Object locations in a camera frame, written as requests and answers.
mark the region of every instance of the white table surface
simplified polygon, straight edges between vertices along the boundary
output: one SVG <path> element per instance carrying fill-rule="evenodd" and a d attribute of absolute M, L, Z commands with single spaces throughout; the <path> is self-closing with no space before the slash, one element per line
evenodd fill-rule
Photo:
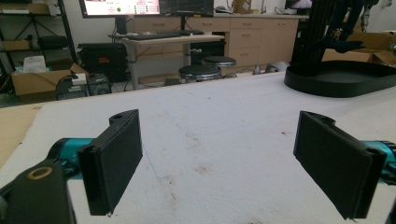
<path fill-rule="evenodd" d="M 144 156 L 113 217 L 91 217 L 82 180 L 68 182 L 78 223 L 355 223 L 344 221 L 292 154 L 300 110 L 360 140 L 396 142 L 396 88 L 335 99 L 294 91 L 283 74 L 216 80 L 44 105 L 0 170 L 0 186 L 64 137 L 95 137 L 139 109 Z M 367 219 L 396 196 L 379 184 Z"/>

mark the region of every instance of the cabinet drawer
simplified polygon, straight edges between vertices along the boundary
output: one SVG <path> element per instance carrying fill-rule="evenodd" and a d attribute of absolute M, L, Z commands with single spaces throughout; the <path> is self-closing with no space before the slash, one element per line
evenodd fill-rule
<path fill-rule="evenodd" d="M 179 17 L 135 17 L 128 26 L 128 32 L 174 30 L 180 27 Z"/>
<path fill-rule="evenodd" d="M 187 24 L 193 30 L 208 32 L 228 32 L 230 31 L 229 18 L 189 18 Z"/>
<path fill-rule="evenodd" d="M 231 18 L 231 28 L 262 28 L 263 19 Z"/>
<path fill-rule="evenodd" d="M 266 19 L 262 20 L 263 30 L 296 29 L 298 20 L 295 19 Z"/>
<path fill-rule="evenodd" d="M 262 39 L 261 29 L 232 29 L 230 49 L 259 47 Z"/>
<path fill-rule="evenodd" d="M 255 65 L 259 61 L 260 49 L 230 49 L 229 57 L 236 59 L 236 66 Z"/>

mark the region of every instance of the black bin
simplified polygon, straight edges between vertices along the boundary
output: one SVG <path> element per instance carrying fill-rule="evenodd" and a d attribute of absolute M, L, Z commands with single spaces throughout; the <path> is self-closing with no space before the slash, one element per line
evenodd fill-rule
<path fill-rule="evenodd" d="M 110 82 L 127 79 L 127 52 L 123 44 L 79 44 L 81 67 L 90 73 L 103 73 Z"/>

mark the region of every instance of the keyboard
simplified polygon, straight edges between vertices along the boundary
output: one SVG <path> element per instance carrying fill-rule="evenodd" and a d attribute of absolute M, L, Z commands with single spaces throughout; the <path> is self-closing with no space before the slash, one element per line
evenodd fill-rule
<path fill-rule="evenodd" d="M 130 40 L 150 40 L 150 39 L 163 39 L 163 38 L 171 38 L 171 37 L 180 37 L 180 34 L 175 33 L 158 33 L 158 34 L 149 34 L 149 35 L 127 35 L 126 37 Z"/>

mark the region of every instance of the stool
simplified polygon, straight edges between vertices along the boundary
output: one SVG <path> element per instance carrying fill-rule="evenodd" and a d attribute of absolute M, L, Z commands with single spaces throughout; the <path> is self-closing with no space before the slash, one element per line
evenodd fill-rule
<path fill-rule="evenodd" d="M 193 64 L 180 68 L 178 70 L 180 77 L 186 82 L 191 80 L 205 81 L 221 78 L 220 70 L 211 65 Z"/>
<path fill-rule="evenodd" d="M 236 60 L 234 58 L 224 56 L 209 56 L 202 59 L 202 64 L 216 66 L 221 69 L 221 67 L 235 66 Z"/>

